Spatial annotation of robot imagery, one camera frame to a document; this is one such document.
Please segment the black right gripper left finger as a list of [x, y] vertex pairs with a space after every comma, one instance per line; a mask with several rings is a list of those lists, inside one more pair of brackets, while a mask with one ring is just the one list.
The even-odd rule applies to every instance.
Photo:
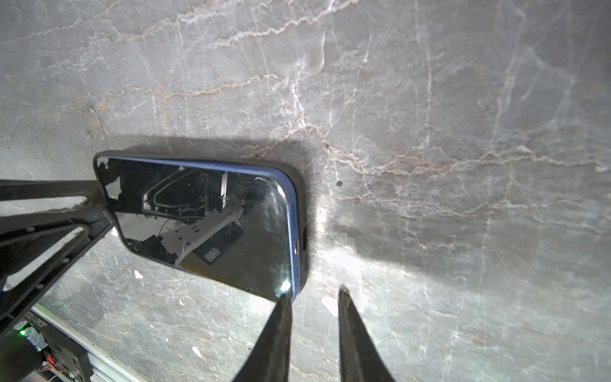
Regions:
[[233, 379], [239, 381], [287, 382], [291, 362], [291, 297], [280, 297], [248, 359]]

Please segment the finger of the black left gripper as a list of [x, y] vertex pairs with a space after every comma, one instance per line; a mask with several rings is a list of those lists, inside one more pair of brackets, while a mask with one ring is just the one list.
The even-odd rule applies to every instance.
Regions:
[[68, 234], [77, 235], [20, 283], [1, 290], [1, 333], [9, 332], [35, 302], [114, 226], [98, 181], [1, 181], [3, 202], [83, 197], [70, 209], [1, 218], [1, 287]]

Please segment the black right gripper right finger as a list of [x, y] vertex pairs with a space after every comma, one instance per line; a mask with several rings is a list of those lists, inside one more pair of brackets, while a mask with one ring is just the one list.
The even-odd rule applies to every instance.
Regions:
[[338, 319], [341, 380], [394, 381], [344, 285], [338, 292]]

